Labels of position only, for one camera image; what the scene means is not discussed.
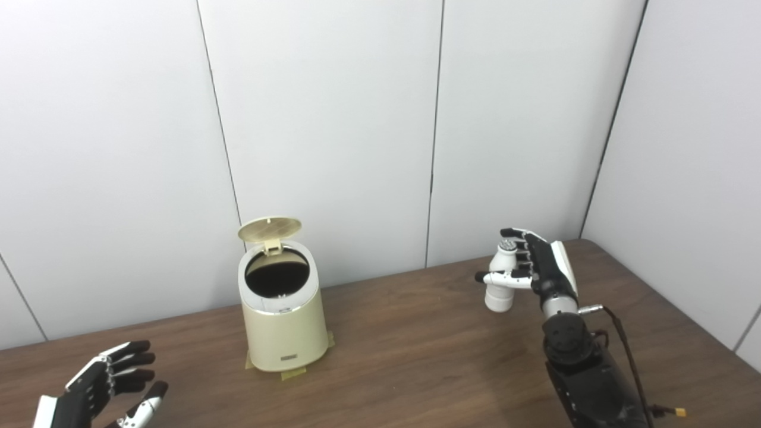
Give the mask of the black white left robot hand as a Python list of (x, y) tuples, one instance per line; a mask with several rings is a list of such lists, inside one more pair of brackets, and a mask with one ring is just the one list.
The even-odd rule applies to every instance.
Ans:
[(169, 388), (147, 369), (156, 360), (151, 346), (148, 339), (128, 341), (95, 355), (65, 385), (62, 395), (40, 397), (33, 426), (91, 427), (112, 398), (139, 392), (141, 400), (108, 426), (149, 425)]

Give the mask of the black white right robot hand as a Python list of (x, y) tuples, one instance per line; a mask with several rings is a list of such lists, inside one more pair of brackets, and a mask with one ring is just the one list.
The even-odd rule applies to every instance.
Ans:
[(474, 279), (486, 285), (485, 304), (497, 313), (513, 306), (516, 290), (531, 290), (545, 315), (575, 312), (578, 287), (562, 241), (546, 241), (533, 231), (503, 228), (502, 239), (487, 271)]

